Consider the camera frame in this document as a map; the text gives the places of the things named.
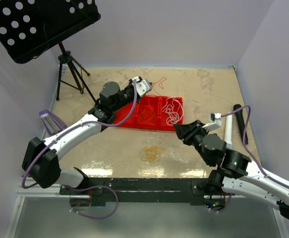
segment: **rubber band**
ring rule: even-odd
[[[163,150],[163,148],[156,145],[152,147],[144,147],[143,154],[141,155],[140,159],[151,163],[160,161],[161,156],[159,150]]]

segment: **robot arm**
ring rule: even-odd
[[[260,200],[289,219],[289,181],[260,168],[249,157],[228,149],[225,141],[216,134],[209,134],[221,126],[221,115],[211,114],[211,121],[203,124],[196,120],[173,126],[184,144],[193,145],[208,166],[217,167],[211,171],[207,182],[200,184],[200,189],[209,194],[226,192]]]
[[[116,82],[106,83],[95,106],[82,119],[43,141],[36,137],[29,142],[22,163],[26,175],[31,175],[36,184],[42,188],[50,187],[55,183],[71,187],[84,186],[84,173],[77,168],[60,166],[59,161],[87,138],[113,126],[116,111],[132,101],[134,108],[135,102],[151,89],[152,84],[141,77],[131,79],[124,90],[120,90]],[[25,178],[26,176],[23,178],[22,186],[28,188],[25,186]]]

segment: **tripod stand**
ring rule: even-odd
[[[82,75],[79,74],[79,71],[77,70],[77,68],[75,67],[73,61],[77,64],[77,66],[82,70],[84,71],[88,76],[90,76],[90,73],[88,73],[86,71],[86,69],[84,69],[81,64],[79,64],[77,62],[77,60],[74,59],[74,57],[71,56],[71,52],[70,51],[66,51],[64,46],[63,46],[63,43],[60,42],[59,43],[59,46],[61,48],[61,51],[62,51],[62,54],[59,56],[59,61],[60,61],[60,71],[59,71],[59,80],[58,80],[58,84],[57,84],[57,95],[56,95],[56,101],[58,101],[60,99],[60,87],[61,87],[61,82],[74,88],[74,89],[77,89],[81,94],[84,93],[84,88],[86,88],[86,90],[88,91],[88,93],[90,94],[91,98],[93,99],[94,102],[96,102],[96,99],[94,98],[93,94],[91,93],[90,89],[88,88],[87,84],[85,83]],[[70,68],[70,71],[73,75],[73,78],[75,80],[75,83],[77,85],[77,87],[67,83],[67,82],[64,82],[62,81],[62,67],[63,67],[63,64],[67,63],[67,65],[69,66]],[[79,79],[81,80],[82,82],[82,87],[79,83],[79,80],[77,78],[77,76],[79,77]]]

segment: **black handle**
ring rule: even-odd
[[[235,110],[237,110],[237,109],[239,109],[241,107],[242,106],[240,104],[235,104],[234,107],[233,107],[233,110],[235,111]],[[245,128],[243,111],[240,110],[240,111],[236,112],[235,115],[236,115],[236,119],[237,119],[237,124],[238,124],[239,133],[240,133],[240,138],[243,141],[243,132],[244,132],[244,128]],[[245,144],[248,145],[247,133],[245,134]]]

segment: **black perforated panel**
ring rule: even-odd
[[[0,0],[0,41],[26,63],[99,19],[94,0]]]

